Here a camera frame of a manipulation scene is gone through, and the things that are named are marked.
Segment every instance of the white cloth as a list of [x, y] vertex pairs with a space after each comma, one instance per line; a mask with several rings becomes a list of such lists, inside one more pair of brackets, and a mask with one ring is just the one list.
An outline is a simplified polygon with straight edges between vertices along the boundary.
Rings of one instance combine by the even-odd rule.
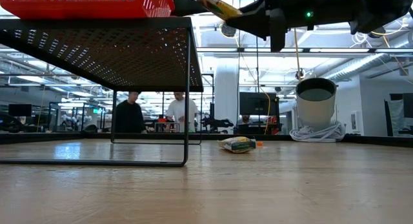
[[[189, 99], [189, 131], [195, 132], [195, 114], [198, 112], [198, 108], [192, 99]], [[181, 101], [174, 100], [170, 103], [168, 111], [166, 112], [167, 117], [174, 117], [175, 122], [179, 122], [179, 131], [184, 132], [185, 126], [184, 122], [180, 122], [179, 118], [185, 116], [185, 99]]]

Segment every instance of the orange object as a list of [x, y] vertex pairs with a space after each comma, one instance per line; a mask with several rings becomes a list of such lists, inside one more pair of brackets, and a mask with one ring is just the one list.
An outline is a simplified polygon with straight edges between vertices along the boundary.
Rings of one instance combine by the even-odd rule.
[[21, 19], [123, 19], [169, 17], [174, 0], [0, 0]]

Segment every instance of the yellow object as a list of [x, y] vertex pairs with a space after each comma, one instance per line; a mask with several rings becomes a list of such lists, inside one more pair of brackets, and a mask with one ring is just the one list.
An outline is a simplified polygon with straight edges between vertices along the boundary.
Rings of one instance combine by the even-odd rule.
[[201, 3], [208, 11], [212, 12], [222, 20], [226, 21], [231, 17], [242, 14], [237, 8], [225, 3], [222, 0], [196, 0]]

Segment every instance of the wooden floor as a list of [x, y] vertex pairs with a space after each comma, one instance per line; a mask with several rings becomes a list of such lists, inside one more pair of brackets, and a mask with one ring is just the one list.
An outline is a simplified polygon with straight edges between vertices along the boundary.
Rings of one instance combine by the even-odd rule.
[[[182, 147], [82, 140], [0, 145], [0, 157], [179, 160]], [[184, 168], [0, 165], [0, 223], [413, 223], [413, 150], [265, 142], [190, 147]]]

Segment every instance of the black metal table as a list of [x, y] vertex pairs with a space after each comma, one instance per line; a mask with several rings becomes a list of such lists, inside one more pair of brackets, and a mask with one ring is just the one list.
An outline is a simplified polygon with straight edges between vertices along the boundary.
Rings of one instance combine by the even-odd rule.
[[0, 20], [0, 43], [114, 91], [185, 92], [180, 162], [0, 159], [0, 163], [182, 167], [188, 159], [189, 92], [203, 92], [189, 17], [93, 20]]

